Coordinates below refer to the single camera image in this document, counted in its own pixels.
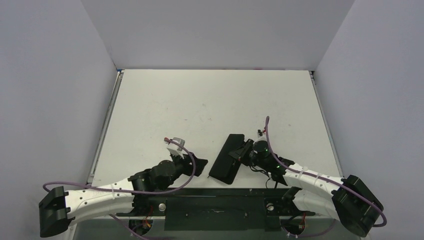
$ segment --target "tabletop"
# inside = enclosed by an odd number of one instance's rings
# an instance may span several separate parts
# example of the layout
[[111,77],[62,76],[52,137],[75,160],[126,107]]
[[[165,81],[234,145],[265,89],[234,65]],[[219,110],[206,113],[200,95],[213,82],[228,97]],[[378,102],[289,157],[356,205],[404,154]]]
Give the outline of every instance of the tabletop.
[[[92,185],[107,185],[170,159],[163,139],[178,137],[198,158],[209,160],[187,188],[265,188],[268,178],[244,165],[231,185],[208,173],[229,134],[255,139],[266,116],[275,153],[341,176],[313,84],[308,71],[126,69]],[[171,187],[187,179],[182,175]]]

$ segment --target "purple cable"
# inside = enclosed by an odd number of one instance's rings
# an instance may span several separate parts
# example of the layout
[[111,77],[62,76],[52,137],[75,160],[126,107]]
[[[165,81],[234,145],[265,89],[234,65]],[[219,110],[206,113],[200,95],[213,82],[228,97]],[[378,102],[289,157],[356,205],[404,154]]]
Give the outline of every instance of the purple cable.
[[297,236],[297,238],[312,238],[312,237],[318,237],[318,236],[321,236],[321,235],[324,235],[324,234],[330,232],[334,228],[335,225],[336,225],[336,220],[334,219],[332,221],[331,225],[326,230],[319,232],[319,233],[312,233],[312,234],[305,234],[305,235],[296,235],[296,234],[290,233],[289,231],[287,231],[287,229],[285,227],[282,227],[282,229],[284,229],[284,231],[286,231],[292,237]]
[[[42,188],[44,190],[46,190],[47,192],[50,192],[50,189],[47,188],[47,186],[49,185],[68,185],[68,186],[76,186],[76,187],[80,187],[80,188],[84,188],[84,189],[92,189],[92,190],[97,190],[97,191],[103,191],[103,192],[115,192],[115,193],[130,193],[130,194],[147,194],[147,195],[158,195],[158,194],[169,194],[169,193],[173,193],[175,191],[178,191],[182,188],[184,188],[185,186],[187,186],[187,184],[190,183],[190,181],[193,179],[193,177],[195,176],[195,172],[196,172],[196,161],[195,158],[193,157],[192,153],[187,150],[183,145],[169,140],[168,138],[164,138],[163,139],[165,142],[170,143],[170,144],[175,144],[178,147],[180,147],[181,149],[183,149],[188,156],[191,159],[191,163],[193,166],[193,171],[191,172],[190,177],[188,178],[188,180],[181,186],[171,189],[171,190],[167,190],[167,191],[136,191],[136,190],[124,190],[124,189],[108,189],[108,188],[101,188],[101,187],[95,187],[95,186],[89,186],[89,185],[85,185],[82,183],[76,183],[76,182],[70,182],[70,181],[51,181],[51,182],[46,182],[42,185]],[[163,237],[143,237],[139,234],[137,234],[135,231],[133,231],[131,228],[129,228],[123,221],[121,221],[119,218],[117,218],[116,216],[110,214],[109,216],[111,216],[113,219],[115,219],[116,221],[119,222],[119,224],[121,224],[124,228],[126,228],[130,233],[132,233],[134,236],[136,236],[137,238],[141,239],[141,240],[166,240],[169,238],[163,238]]]
[[[287,165],[285,165],[284,163],[282,163],[279,159],[278,159],[278,157],[276,156],[276,154],[273,152],[273,149],[272,149],[272,147],[271,147],[271,143],[270,143],[270,137],[269,137],[269,131],[268,131],[268,123],[270,122],[270,116],[266,116],[266,120],[265,120],[265,132],[266,132],[266,141],[268,142],[268,148],[269,148],[269,152],[272,154],[272,156],[275,158],[275,160],[281,165],[281,166],[283,166],[285,169],[287,169],[287,170],[290,170],[290,171],[292,171],[292,172],[294,172],[294,173],[300,173],[300,171],[298,171],[298,170],[296,170],[296,169],[292,169],[292,168],[290,168],[290,167],[288,167]],[[380,215],[381,215],[381,218],[383,218],[383,222],[382,223],[380,223],[380,224],[374,224],[373,225],[373,227],[375,227],[375,228],[380,228],[380,227],[384,227],[386,224],[387,224],[387,218],[386,218],[386,215],[384,215],[384,213],[383,213],[383,211],[379,208],[379,207],[377,207],[374,203],[372,203],[371,201],[369,201],[368,199],[366,199],[365,197],[363,197],[363,196],[361,196],[361,195],[359,195],[357,192],[355,192],[354,190],[352,190],[352,189],[350,189],[350,188],[348,188],[347,186],[344,186],[343,184],[340,184],[340,183],[338,183],[338,182],[336,182],[336,181],[334,181],[334,180],[331,180],[331,179],[329,179],[329,178],[325,178],[325,177],[322,177],[322,176],[317,176],[317,175],[315,175],[315,174],[313,174],[313,173],[310,173],[310,172],[307,172],[307,171],[304,171],[303,172],[303,174],[304,175],[308,175],[308,176],[311,176],[311,177],[313,177],[313,178],[319,178],[319,179],[321,179],[321,180],[324,180],[324,181],[327,181],[327,182],[329,182],[329,183],[332,183],[332,184],[334,184],[334,185],[336,185],[336,186],[338,186],[338,187],[340,187],[340,188],[342,188],[342,189],[344,189],[344,190],[346,190],[346,191],[348,191],[349,193],[351,193],[351,194],[353,194],[353,195],[355,195],[355,197],[358,197],[359,199],[361,199],[362,201],[364,201],[366,204],[368,204],[368,205],[370,205],[372,208],[374,208]]]
[[97,190],[97,191],[103,191],[103,192],[114,192],[114,193],[129,193],[129,194],[147,194],[147,195],[158,195],[158,194],[170,194],[173,193],[175,191],[178,191],[182,188],[184,188],[185,186],[187,186],[187,184],[190,183],[190,181],[193,179],[193,177],[195,176],[195,172],[196,172],[196,161],[195,158],[193,157],[192,153],[190,151],[188,151],[184,146],[182,146],[181,144],[169,140],[168,138],[164,139],[165,142],[170,143],[170,144],[175,144],[178,147],[180,147],[181,149],[183,149],[188,156],[191,159],[191,163],[193,165],[193,171],[191,172],[190,177],[188,178],[188,180],[181,186],[171,189],[171,190],[167,190],[167,191],[136,191],[136,190],[125,190],[125,189],[108,189],[108,188],[101,188],[101,187],[96,187],[96,186],[88,186],[82,183],[76,183],[76,182],[70,182],[70,181],[51,181],[51,182],[46,182],[42,185],[42,188],[44,190],[46,190],[47,192],[50,192],[50,190],[47,188],[47,186],[49,185],[68,185],[68,186],[76,186],[76,187],[80,187],[80,188],[85,188],[85,189],[92,189],[92,190]]

